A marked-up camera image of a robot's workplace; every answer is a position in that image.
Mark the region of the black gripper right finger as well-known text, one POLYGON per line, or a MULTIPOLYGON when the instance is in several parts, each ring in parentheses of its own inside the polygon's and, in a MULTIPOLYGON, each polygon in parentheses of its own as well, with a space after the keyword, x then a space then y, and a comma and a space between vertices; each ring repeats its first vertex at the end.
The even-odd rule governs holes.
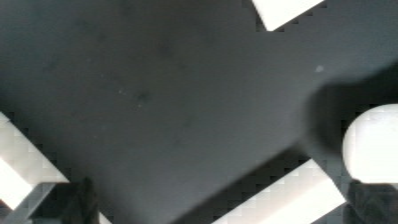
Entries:
POLYGON ((398 224, 398 188, 392 184, 350 182, 343 224, 398 224))

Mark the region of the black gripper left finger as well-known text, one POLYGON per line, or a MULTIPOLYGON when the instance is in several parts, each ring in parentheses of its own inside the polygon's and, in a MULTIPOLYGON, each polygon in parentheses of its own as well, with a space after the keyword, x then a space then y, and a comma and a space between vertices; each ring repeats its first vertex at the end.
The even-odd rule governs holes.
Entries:
POLYGON ((71 183, 42 182, 2 224, 98 224, 98 195, 90 179, 71 183))

